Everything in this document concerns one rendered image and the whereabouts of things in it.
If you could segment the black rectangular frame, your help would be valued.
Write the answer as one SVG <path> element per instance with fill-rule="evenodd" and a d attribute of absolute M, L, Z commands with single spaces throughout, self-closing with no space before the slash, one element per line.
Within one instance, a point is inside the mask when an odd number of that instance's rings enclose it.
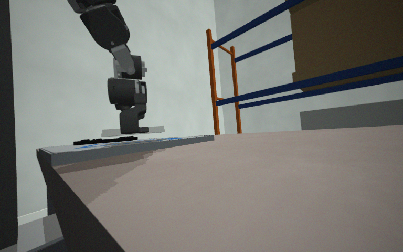
<path fill-rule="evenodd" d="M 119 138 L 116 139 L 93 139 L 93 140 L 81 140 L 81 141 L 77 141 L 77 142 L 73 142 L 73 145 L 85 145 L 85 144 L 97 144 L 97 143 L 110 143 L 110 142 L 122 142 L 122 141 L 132 141 L 132 140 L 137 140 L 138 137 L 134 137 L 134 136 L 120 136 Z"/>

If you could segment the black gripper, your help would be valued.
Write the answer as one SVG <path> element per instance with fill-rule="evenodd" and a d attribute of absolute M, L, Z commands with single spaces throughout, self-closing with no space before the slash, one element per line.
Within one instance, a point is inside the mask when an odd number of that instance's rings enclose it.
<path fill-rule="evenodd" d="M 121 110 L 119 115 L 121 134 L 148 133 L 148 127 L 139 127 L 139 120 L 146 114 L 146 82 L 118 79 L 115 58 L 113 68 L 114 77 L 108 78 L 108 95 L 110 103 L 114 104 L 117 110 Z"/>

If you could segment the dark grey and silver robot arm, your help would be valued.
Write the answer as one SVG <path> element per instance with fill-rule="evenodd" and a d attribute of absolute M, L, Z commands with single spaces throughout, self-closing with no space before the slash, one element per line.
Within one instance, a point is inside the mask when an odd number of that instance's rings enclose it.
<path fill-rule="evenodd" d="M 131 55 L 127 46 L 129 29 L 114 5 L 116 0 L 67 0 L 86 26 L 95 42 L 108 50 L 116 60 L 118 78 L 138 79 L 145 77 L 147 68 L 141 56 Z"/>

